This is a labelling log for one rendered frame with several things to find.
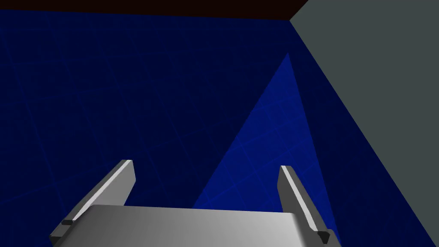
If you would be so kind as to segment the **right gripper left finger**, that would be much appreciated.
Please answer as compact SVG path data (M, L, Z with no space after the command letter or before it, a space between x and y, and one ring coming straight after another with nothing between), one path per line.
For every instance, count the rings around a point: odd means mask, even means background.
M52 245L60 245L73 223L92 205L124 206L136 182L132 160L121 160L78 204L49 235Z

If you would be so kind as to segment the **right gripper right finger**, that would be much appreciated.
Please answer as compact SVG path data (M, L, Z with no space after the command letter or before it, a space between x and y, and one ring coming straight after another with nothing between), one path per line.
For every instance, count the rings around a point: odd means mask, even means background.
M340 244L291 166L280 166L277 190L283 212L293 217L299 245Z

